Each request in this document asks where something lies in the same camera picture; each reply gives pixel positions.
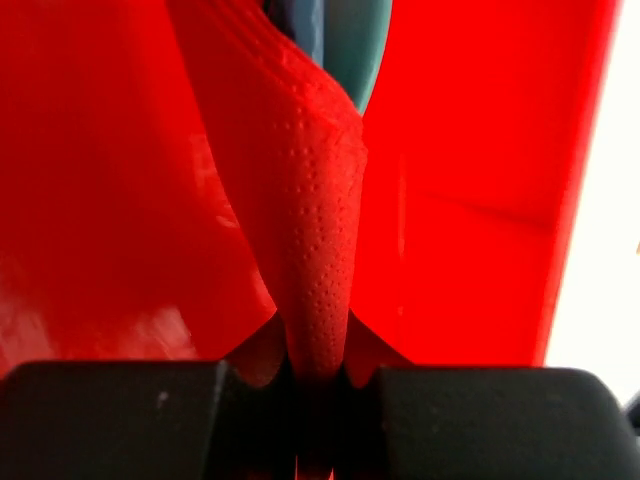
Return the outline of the teal spoon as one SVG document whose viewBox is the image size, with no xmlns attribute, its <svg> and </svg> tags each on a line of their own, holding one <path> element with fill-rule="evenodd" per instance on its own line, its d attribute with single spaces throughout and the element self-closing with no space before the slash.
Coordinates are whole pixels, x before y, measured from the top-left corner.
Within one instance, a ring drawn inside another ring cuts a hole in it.
<svg viewBox="0 0 640 480">
<path fill-rule="evenodd" d="M 392 0 L 325 2 L 324 69 L 360 114 L 366 111 L 384 55 Z"/>
</svg>

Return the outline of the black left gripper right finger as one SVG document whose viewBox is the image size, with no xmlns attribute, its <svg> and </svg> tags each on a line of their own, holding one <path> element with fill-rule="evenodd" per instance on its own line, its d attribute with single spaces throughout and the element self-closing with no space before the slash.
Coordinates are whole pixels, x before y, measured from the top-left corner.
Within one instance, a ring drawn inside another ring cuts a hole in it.
<svg viewBox="0 0 640 480">
<path fill-rule="evenodd" d="M 348 321 L 338 479 L 635 479 L 616 399 L 567 368 L 419 366 Z"/>
</svg>

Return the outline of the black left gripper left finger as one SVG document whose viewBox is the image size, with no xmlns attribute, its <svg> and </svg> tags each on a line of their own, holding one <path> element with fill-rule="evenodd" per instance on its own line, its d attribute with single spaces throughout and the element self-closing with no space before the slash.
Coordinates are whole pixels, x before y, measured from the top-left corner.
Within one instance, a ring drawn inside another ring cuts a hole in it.
<svg viewBox="0 0 640 480">
<path fill-rule="evenodd" d="M 1 382 L 5 479 L 291 479 L 278 317 L 218 361 L 35 361 Z"/>
</svg>

